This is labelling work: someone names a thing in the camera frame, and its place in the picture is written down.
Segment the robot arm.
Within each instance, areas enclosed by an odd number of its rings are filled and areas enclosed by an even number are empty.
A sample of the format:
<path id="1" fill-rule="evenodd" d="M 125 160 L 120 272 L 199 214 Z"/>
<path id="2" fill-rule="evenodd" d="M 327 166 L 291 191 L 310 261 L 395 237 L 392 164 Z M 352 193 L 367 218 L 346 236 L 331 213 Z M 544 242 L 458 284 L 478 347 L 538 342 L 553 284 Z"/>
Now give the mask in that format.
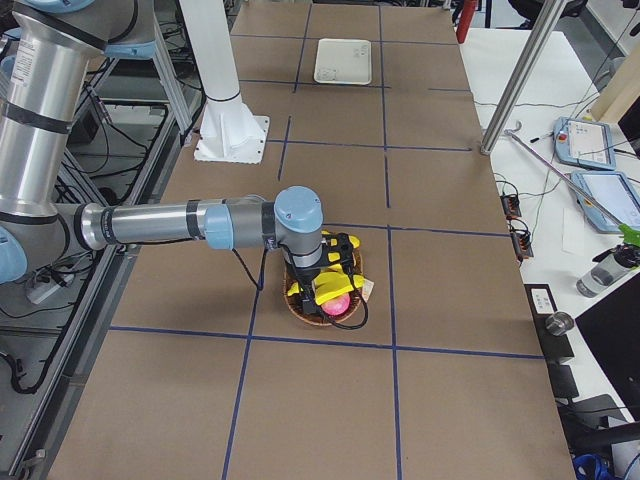
<path id="1" fill-rule="evenodd" d="M 328 263 L 320 199 L 294 186 L 258 196 L 102 207 L 51 196 L 89 62 L 149 59 L 160 29 L 150 1 L 18 1 L 16 59 L 1 104 L 1 279 L 11 282 L 77 251 L 203 240 L 214 249 L 281 249 L 308 287 Z"/>

